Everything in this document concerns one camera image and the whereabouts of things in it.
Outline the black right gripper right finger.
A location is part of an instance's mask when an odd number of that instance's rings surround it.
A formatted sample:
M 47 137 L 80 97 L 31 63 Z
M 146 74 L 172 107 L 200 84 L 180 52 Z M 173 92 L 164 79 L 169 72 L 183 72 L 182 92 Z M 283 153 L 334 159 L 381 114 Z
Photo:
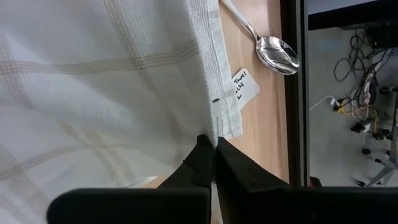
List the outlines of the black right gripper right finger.
M 215 178 L 228 224 L 398 224 L 398 188 L 293 187 L 224 138 Z

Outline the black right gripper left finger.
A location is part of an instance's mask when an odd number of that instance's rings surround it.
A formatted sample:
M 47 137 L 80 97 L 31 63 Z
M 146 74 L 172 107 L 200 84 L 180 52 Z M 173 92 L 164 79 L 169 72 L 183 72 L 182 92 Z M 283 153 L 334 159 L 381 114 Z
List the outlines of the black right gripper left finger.
M 74 189 L 47 210 L 48 224 L 210 224 L 215 149 L 205 135 L 157 188 Z

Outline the white waffle towel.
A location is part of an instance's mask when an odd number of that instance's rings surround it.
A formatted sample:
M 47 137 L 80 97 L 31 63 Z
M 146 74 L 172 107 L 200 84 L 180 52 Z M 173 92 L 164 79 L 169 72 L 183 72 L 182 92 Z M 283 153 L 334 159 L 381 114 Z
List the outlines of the white waffle towel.
M 0 224 L 173 173 L 242 131 L 219 0 L 0 0 Z

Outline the white handwritten paper tag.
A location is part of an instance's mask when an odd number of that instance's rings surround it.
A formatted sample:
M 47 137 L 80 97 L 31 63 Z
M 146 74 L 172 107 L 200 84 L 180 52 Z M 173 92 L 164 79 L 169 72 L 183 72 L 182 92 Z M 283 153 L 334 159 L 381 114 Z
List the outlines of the white handwritten paper tag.
M 232 82 L 238 101 L 238 108 L 242 110 L 260 92 L 259 85 L 246 68 L 240 69 L 232 77 Z

